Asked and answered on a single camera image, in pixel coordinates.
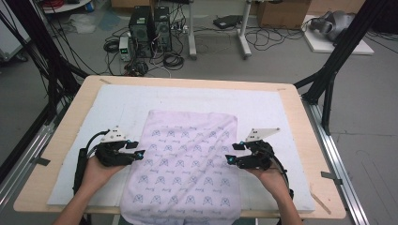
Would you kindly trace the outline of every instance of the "hand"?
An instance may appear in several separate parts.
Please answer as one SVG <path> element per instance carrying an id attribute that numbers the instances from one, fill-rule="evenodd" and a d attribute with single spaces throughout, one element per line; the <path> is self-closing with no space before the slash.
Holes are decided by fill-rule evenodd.
<path id="1" fill-rule="evenodd" d="M 289 190 L 284 182 L 281 172 L 274 164 L 272 164 L 266 171 L 261 169 L 247 169 L 246 171 L 255 175 L 275 200 L 278 201 L 280 198 L 286 197 L 285 195 L 289 195 Z"/>
<path id="2" fill-rule="evenodd" d="M 87 161 L 83 182 L 80 188 L 87 188 L 93 194 L 102 188 L 111 177 L 125 166 L 105 167 L 97 157 L 91 157 Z"/>

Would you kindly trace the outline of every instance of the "desktop computer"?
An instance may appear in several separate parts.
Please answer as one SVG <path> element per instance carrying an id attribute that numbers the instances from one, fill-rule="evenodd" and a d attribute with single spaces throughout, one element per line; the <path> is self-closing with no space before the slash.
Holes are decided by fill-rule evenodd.
<path id="1" fill-rule="evenodd" d="M 129 29 L 135 57 L 152 57 L 152 49 L 156 49 L 156 43 L 152 45 L 152 41 L 156 37 L 156 31 L 150 6 L 139 6 L 133 9 Z"/>
<path id="2" fill-rule="evenodd" d="M 158 49 L 164 52 L 172 50 L 172 35 L 170 32 L 170 14 L 168 7 L 155 7 L 153 11 Z"/>

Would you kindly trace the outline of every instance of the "printed pattern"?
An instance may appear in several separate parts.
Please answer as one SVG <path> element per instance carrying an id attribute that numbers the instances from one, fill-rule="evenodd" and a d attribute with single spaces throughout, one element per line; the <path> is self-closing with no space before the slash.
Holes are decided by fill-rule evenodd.
<path id="1" fill-rule="evenodd" d="M 229 166 L 237 119 L 219 113 L 149 113 L 120 207 L 129 222 L 183 224 L 240 216 L 237 168 Z"/>

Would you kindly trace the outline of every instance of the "black pole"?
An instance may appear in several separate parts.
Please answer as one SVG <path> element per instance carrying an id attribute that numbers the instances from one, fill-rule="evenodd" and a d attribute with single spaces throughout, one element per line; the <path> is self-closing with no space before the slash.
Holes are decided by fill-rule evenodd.
<path id="1" fill-rule="evenodd" d="M 49 65 L 49 70 L 54 71 L 51 76 L 54 76 L 54 78 L 62 84 L 65 94 L 76 94 L 80 85 L 74 79 L 70 66 L 64 63 L 61 52 L 58 51 L 42 19 L 39 17 L 30 1 L 6 0 L 6 2 L 15 17 L 20 21 L 26 33 L 36 44 L 40 54 L 45 58 Z M 86 77 L 88 75 L 82 70 L 78 73 L 77 75 L 79 76 L 84 74 Z"/>
<path id="2" fill-rule="evenodd" d="M 0 166 L 0 185 L 8 176 L 8 173 L 12 170 L 15 163 L 18 162 L 18 159 L 26 150 L 26 147 L 32 141 L 32 139 L 37 134 L 38 130 L 41 126 L 46 122 L 48 111 L 51 109 L 47 104 L 44 109 L 41 111 L 40 115 L 36 118 L 35 122 L 33 122 L 32 126 L 26 131 L 17 145 L 14 147 L 12 152 L 8 155 L 6 160 L 4 160 L 3 164 Z"/>
<path id="3" fill-rule="evenodd" d="M 322 115 L 322 127 L 328 134 L 330 134 L 329 117 L 334 79 L 389 1 L 393 0 L 366 0 L 353 22 L 343 33 L 341 40 L 325 65 L 315 73 L 316 75 L 314 74 L 295 83 L 297 88 L 313 83 L 308 92 L 302 95 L 303 100 L 308 101 L 310 104 L 317 104 L 322 94 L 327 91 Z"/>

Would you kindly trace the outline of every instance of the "gray floor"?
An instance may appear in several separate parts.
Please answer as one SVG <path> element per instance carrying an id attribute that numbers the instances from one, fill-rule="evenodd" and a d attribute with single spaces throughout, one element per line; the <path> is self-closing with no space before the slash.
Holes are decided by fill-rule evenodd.
<path id="1" fill-rule="evenodd" d="M 119 20 L 106 7 L 91 15 L 99 25 L 94 34 L 68 34 L 72 48 L 95 71 L 106 69 L 104 39 L 128 24 Z M 60 15 L 62 20 L 68 13 Z M 212 18 L 196 20 L 211 25 Z M 187 56 L 187 42 L 182 38 Z M 377 38 L 398 51 L 398 43 Z M 398 224 L 398 54 L 365 39 L 375 51 L 373 56 L 351 55 L 340 70 L 334 89 L 330 129 L 344 165 L 367 218 L 371 224 Z M 327 53 L 311 52 L 304 38 L 286 40 L 283 44 L 259 52 L 251 46 L 253 56 L 243 60 L 236 35 L 207 33 L 196 36 L 198 59 L 186 57 L 181 70 L 150 71 L 147 77 L 172 79 L 226 80 L 261 83 L 295 83 L 317 72 L 328 59 Z M 123 71 L 117 56 L 112 71 Z M 45 90 L 34 64 L 10 62 L 0 67 L 0 162 L 25 133 L 46 103 Z M 308 87 L 299 90 L 304 93 Z M 1 224 L 50 224 L 56 215 L 26 214 L 12 209 L 19 189 L 0 213 Z M 94 224 L 111 224 L 111 216 L 94 216 Z M 275 224 L 262 220 L 261 224 Z M 305 224 L 351 224 L 343 220 L 308 219 Z"/>

